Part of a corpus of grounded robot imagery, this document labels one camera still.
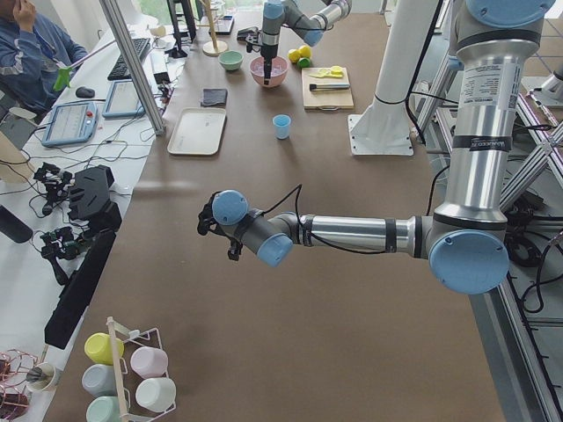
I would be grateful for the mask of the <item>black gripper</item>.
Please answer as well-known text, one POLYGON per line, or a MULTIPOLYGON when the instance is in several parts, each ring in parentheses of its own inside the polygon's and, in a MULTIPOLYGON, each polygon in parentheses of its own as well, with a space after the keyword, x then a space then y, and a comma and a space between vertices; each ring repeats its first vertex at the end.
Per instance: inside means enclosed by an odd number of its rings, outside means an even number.
POLYGON ((263 44, 261 46, 261 56, 264 58, 264 85, 269 86, 272 76, 272 60, 277 56, 277 45, 263 44))

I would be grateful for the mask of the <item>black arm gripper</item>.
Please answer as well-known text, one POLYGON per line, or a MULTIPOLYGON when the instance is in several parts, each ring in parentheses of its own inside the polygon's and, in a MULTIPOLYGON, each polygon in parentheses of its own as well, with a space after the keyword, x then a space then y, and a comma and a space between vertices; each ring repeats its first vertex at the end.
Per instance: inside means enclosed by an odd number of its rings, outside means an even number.
POLYGON ((243 245, 236 238, 229 238, 230 247, 227 251, 229 260, 239 260, 243 245))

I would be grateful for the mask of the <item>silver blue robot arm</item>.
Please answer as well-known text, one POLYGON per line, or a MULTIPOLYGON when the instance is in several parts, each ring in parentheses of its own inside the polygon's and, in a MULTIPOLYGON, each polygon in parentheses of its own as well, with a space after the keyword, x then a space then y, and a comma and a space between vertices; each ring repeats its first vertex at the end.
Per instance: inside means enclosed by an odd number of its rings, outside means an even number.
POLYGON ((264 84, 270 85, 273 59, 278 55, 280 32, 285 25, 296 33, 306 45, 314 47, 320 42, 325 31, 333 24, 346 18, 352 2, 324 1, 325 8, 307 17, 296 1, 266 1, 262 12, 260 30, 260 55, 264 59, 264 84))
POLYGON ((302 215, 270 216, 238 191, 215 193, 199 231, 230 240, 270 266, 296 244, 377 255, 403 252, 428 261, 447 288, 467 295, 500 285, 509 268, 501 188, 512 147, 516 98, 525 61, 537 52, 548 1, 464 1, 451 44, 463 63, 460 103, 443 203, 407 220, 302 215))

